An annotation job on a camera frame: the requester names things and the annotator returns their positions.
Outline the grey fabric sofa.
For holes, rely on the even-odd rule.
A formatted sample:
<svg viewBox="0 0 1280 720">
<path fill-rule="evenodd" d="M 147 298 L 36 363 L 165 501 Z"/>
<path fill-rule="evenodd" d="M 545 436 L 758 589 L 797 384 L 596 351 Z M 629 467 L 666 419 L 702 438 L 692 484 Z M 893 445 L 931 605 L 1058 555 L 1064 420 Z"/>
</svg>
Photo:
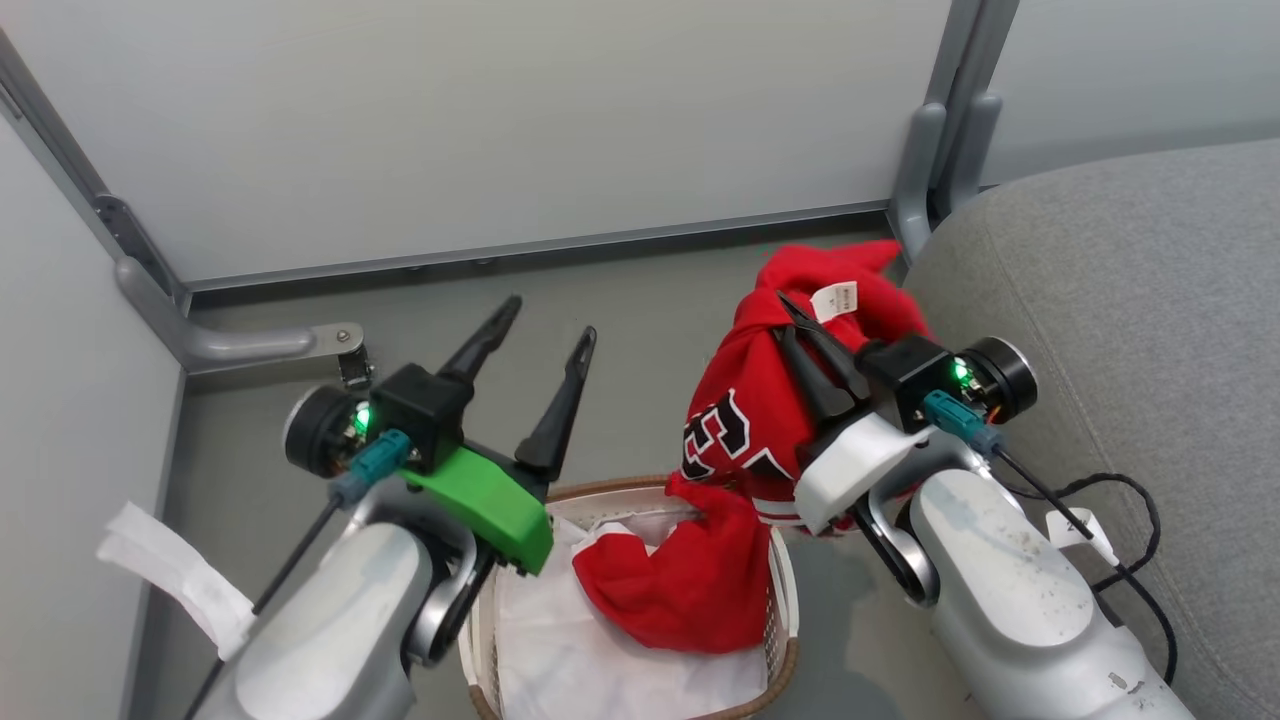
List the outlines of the grey fabric sofa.
<svg viewBox="0 0 1280 720">
<path fill-rule="evenodd" d="M 1280 138 L 1094 161 L 991 190 L 904 281 L 937 341 L 1016 346 L 1039 398 L 1005 430 L 1061 487 L 1139 482 L 1140 582 L 1198 720 L 1280 720 Z"/>
</svg>

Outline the grey partition foot with plate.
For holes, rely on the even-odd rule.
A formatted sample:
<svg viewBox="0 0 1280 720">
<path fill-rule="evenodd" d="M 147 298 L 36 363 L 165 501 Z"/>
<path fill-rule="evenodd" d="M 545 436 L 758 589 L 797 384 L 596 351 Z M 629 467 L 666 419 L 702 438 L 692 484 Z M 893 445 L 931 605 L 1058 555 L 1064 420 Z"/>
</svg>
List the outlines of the grey partition foot with plate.
<svg viewBox="0 0 1280 720">
<path fill-rule="evenodd" d="M 365 347 L 356 323 L 293 325 L 268 331 L 218 331 L 192 322 L 132 258 L 115 261 L 116 287 L 191 375 L 234 372 L 276 363 L 330 357 Z"/>
</svg>

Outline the white tape strip tag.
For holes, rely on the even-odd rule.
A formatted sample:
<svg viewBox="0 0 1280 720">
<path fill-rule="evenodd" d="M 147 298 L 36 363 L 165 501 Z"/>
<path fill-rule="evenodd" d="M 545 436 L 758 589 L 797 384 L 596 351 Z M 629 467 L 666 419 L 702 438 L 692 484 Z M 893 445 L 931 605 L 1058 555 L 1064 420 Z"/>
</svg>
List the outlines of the white tape strip tag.
<svg viewBox="0 0 1280 720">
<path fill-rule="evenodd" d="M 173 597 L 220 660 L 232 659 L 248 639 L 257 618 L 253 602 L 186 539 L 134 503 L 124 503 L 106 524 L 96 557 Z"/>
</svg>

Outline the red basketball jersey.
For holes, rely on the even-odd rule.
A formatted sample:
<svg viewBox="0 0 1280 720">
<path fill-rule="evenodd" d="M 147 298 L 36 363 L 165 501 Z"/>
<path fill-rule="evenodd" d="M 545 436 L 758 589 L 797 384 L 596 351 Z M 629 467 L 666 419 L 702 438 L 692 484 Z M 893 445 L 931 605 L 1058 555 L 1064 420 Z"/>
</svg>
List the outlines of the red basketball jersey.
<svg viewBox="0 0 1280 720">
<path fill-rule="evenodd" d="M 760 269 L 692 393 L 680 468 L 666 493 L 698 515 L 659 544 L 611 523 L 572 550 L 594 609 L 637 643 L 732 653 L 765 634 L 771 529 L 799 528 L 794 489 L 818 437 L 777 340 L 792 304 L 851 351 L 925 334 L 914 300 L 886 277 L 891 240 L 835 249 L 788 245 Z"/>
</svg>

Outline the grey slanted partition post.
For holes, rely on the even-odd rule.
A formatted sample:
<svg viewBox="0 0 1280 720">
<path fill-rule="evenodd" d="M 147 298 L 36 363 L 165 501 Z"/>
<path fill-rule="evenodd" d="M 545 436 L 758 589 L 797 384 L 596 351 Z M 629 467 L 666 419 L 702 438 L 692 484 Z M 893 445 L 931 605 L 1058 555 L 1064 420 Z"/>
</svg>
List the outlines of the grey slanted partition post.
<svg viewBox="0 0 1280 720">
<path fill-rule="evenodd" d="M 13 119 L 26 122 L 52 160 L 111 237 L 108 251 L 134 259 L 160 291 L 186 314 L 189 291 L 178 279 L 132 206 L 113 193 L 84 150 L 40 87 L 26 61 L 0 28 L 0 102 Z"/>
</svg>

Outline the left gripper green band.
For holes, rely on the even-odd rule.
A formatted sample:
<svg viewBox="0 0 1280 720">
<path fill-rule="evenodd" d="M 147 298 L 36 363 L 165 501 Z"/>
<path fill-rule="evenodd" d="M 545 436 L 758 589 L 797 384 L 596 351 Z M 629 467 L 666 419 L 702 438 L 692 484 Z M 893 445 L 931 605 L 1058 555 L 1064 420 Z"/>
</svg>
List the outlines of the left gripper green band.
<svg viewBox="0 0 1280 720">
<path fill-rule="evenodd" d="M 489 356 L 506 340 L 524 300 L 511 295 L 463 342 L 436 373 L 436 398 L 462 404 Z M 588 325 L 564 364 L 564 378 L 515 461 L 541 480 L 558 480 L 596 347 L 596 329 Z M 434 471 L 403 466 L 399 475 L 426 491 L 453 519 L 493 547 L 517 569 L 539 575 L 554 544 L 553 524 L 543 501 L 526 491 L 500 465 L 480 452 L 457 448 Z"/>
</svg>

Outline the grey double partition foot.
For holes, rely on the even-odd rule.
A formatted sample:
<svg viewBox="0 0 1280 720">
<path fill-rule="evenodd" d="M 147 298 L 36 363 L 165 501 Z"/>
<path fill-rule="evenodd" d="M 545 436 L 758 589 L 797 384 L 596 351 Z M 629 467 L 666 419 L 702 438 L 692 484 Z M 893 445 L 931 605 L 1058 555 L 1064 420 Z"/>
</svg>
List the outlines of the grey double partition foot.
<svg viewBox="0 0 1280 720">
<path fill-rule="evenodd" d="M 927 102 L 911 114 L 886 210 L 908 265 L 931 240 L 932 208 L 946 218 L 980 193 L 979 179 L 1002 110 L 1004 100 L 997 94 L 975 95 L 963 113 L 947 152 L 942 150 L 947 108 L 942 102 Z"/>
</svg>

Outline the grey partition base rail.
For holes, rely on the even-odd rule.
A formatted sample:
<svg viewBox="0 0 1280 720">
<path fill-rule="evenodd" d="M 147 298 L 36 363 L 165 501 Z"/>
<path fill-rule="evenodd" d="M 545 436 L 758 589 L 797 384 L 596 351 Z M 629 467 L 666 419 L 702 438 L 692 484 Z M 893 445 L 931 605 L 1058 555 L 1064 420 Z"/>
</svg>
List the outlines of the grey partition base rail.
<svg viewBox="0 0 1280 720">
<path fill-rule="evenodd" d="M 500 275 L 620 259 L 733 249 L 828 236 L 892 238 L 884 201 L 785 211 L 721 222 L 621 231 L 488 249 L 428 252 L 340 263 L 288 272 L 262 272 L 191 283 L 195 306 L 229 307 L 398 284 Z"/>
</svg>

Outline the white wicker-rimmed laundry basket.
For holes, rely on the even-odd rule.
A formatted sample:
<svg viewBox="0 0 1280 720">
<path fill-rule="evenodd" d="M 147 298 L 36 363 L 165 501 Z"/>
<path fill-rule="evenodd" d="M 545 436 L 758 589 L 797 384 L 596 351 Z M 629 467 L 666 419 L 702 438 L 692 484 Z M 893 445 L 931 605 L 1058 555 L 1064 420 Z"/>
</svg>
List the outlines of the white wicker-rimmed laundry basket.
<svg viewBox="0 0 1280 720">
<path fill-rule="evenodd" d="M 677 512 L 680 503 L 666 495 L 666 482 L 664 474 L 600 480 L 553 489 L 548 501 L 558 515 L 580 527 L 631 512 Z M 753 720 L 777 701 L 791 682 L 799 659 L 799 597 L 788 550 L 777 529 L 771 532 L 769 568 L 771 616 L 763 643 L 768 674 L 765 689 L 755 700 L 692 720 Z M 494 633 L 495 587 L 495 582 L 488 582 L 481 589 L 456 643 L 470 701 L 480 720 L 503 720 Z"/>
</svg>

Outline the white cloth basket liner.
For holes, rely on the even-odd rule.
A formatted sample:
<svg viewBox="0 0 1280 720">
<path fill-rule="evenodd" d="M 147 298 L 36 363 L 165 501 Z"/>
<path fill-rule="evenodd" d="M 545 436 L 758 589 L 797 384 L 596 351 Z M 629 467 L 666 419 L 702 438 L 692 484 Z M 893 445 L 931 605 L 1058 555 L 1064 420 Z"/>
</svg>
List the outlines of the white cloth basket liner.
<svg viewBox="0 0 1280 720">
<path fill-rule="evenodd" d="M 732 653 L 649 650 L 605 619 L 573 570 L 579 547 L 672 533 L 676 516 L 641 512 L 585 529 L 552 519 L 541 574 L 495 582 L 495 670 L 504 720 L 690 720 L 744 705 L 769 684 L 762 641 Z"/>
</svg>

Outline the grey upright partition post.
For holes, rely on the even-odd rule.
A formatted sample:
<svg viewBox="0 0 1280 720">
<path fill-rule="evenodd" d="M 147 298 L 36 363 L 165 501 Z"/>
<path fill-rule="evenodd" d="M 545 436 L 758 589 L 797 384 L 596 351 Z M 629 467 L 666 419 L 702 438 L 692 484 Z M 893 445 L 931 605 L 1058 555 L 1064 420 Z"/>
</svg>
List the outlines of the grey upright partition post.
<svg viewBox="0 0 1280 720">
<path fill-rule="evenodd" d="M 991 88 L 1021 0 L 952 0 L 940 47 L 947 96 L 929 181 L 931 206 L 947 217 L 980 193 L 980 178 L 1004 110 Z"/>
</svg>

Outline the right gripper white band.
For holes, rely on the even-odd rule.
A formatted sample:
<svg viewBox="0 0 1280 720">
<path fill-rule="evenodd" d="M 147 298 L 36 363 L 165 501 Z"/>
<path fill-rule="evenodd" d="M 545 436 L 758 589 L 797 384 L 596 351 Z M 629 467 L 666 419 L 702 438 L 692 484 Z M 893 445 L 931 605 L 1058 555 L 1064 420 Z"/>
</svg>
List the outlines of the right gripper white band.
<svg viewBox="0 0 1280 720">
<path fill-rule="evenodd" d="M 856 414 L 858 400 L 870 398 L 855 352 L 783 291 L 777 296 L 792 324 L 773 329 L 774 343 L 809 418 L 818 428 L 846 420 Z M 933 434 L 933 427 L 909 434 L 874 413 L 840 430 L 794 487 L 795 510 L 804 527 L 813 536 L 823 534 Z"/>
</svg>

